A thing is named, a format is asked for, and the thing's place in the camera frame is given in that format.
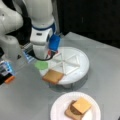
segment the table surface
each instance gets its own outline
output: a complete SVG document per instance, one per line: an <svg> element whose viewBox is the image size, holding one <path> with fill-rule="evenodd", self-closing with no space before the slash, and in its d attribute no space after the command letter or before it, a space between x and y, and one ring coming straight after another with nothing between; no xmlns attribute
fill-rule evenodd
<svg viewBox="0 0 120 120"><path fill-rule="evenodd" d="M102 120L118 120L120 50L74 33L63 37L61 46L78 48L90 60L88 80L75 91L86 93L96 100ZM0 119L50 120L52 104L70 91L49 87L32 62L16 73L16 79L10 85L0 86Z"/></svg>

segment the bread slice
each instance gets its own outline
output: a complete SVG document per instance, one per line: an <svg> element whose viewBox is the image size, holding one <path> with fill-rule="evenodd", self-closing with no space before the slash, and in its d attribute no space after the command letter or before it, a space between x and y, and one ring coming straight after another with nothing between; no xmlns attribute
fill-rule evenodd
<svg viewBox="0 0 120 120"><path fill-rule="evenodd" d="M91 108L91 104L82 97L78 99L77 102L75 102L72 106L82 114L85 114L85 112Z"/></svg>
<svg viewBox="0 0 120 120"><path fill-rule="evenodd" d="M63 78L64 74L54 71L52 69L50 69L43 77L42 79L50 82L52 84L57 84L62 78Z"/></svg>
<svg viewBox="0 0 120 120"><path fill-rule="evenodd" d="M74 102L75 101L72 101L70 103L67 110L65 111L65 115L73 120L82 120L83 115L72 107Z"/></svg>

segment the small orange object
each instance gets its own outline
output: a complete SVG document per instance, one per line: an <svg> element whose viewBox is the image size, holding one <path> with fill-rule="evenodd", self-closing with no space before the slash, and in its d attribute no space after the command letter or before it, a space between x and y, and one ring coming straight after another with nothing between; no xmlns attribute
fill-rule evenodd
<svg viewBox="0 0 120 120"><path fill-rule="evenodd" d="M14 79L15 79L15 76L11 76L11 77L9 77L8 79L5 80L5 83L6 83L6 84L9 84L9 83L11 83Z"/></svg>

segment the white robot arm segment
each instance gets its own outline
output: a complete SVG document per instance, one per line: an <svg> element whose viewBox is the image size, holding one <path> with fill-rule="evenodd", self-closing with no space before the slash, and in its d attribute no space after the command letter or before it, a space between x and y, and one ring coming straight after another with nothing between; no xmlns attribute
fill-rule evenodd
<svg viewBox="0 0 120 120"><path fill-rule="evenodd" d="M0 0L0 35L16 31L23 26L23 19L19 13L9 9Z"/></svg>

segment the plate rim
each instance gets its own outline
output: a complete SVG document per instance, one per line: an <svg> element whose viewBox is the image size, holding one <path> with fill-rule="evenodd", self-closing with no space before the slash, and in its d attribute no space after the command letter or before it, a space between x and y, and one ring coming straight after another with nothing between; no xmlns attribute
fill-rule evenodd
<svg viewBox="0 0 120 120"><path fill-rule="evenodd" d="M69 93L65 93L65 94L63 94L63 95L61 95L60 97L58 97L56 100L55 100L55 102L53 103L53 105L52 105L52 107L51 107L51 111L50 111L50 120L54 120L54 119L52 119L52 113L53 113L53 110L54 110L54 106L57 104L57 102L59 101L59 99L61 99L61 98L63 98L64 96L67 96L67 95L72 95L72 94L78 94L78 95L83 95L83 96L86 96L86 97L88 97L88 98L90 98L92 101L94 101L94 104L95 104L95 106L96 106L96 109L97 109L97 113L98 113L98 119L97 120L101 120L101 111L100 111L100 107L99 107L99 105L97 104L97 102L91 97L91 96L89 96L88 94L85 94L85 93L83 93L83 92L69 92Z"/></svg>

